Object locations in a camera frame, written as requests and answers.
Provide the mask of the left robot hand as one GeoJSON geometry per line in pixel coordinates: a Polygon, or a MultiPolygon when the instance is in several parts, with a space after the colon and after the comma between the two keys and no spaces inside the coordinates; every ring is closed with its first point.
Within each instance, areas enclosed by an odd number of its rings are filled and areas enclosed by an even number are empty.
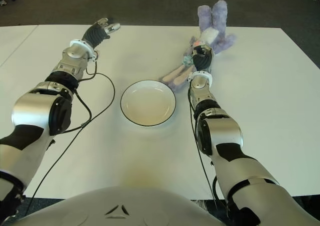
{"type": "Polygon", "coordinates": [[[108,18],[101,18],[90,26],[84,33],[82,40],[95,49],[104,40],[110,38],[110,34],[118,31],[121,25],[108,18]]]}

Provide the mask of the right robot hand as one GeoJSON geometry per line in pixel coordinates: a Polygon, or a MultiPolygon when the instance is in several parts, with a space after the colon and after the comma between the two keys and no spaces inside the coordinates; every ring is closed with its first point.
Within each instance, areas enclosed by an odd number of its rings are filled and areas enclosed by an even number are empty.
{"type": "Polygon", "coordinates": [[[211,73],[214,52],[206,44],[197,45],[192,48],[192,61],[197,71],[211,73]]]}

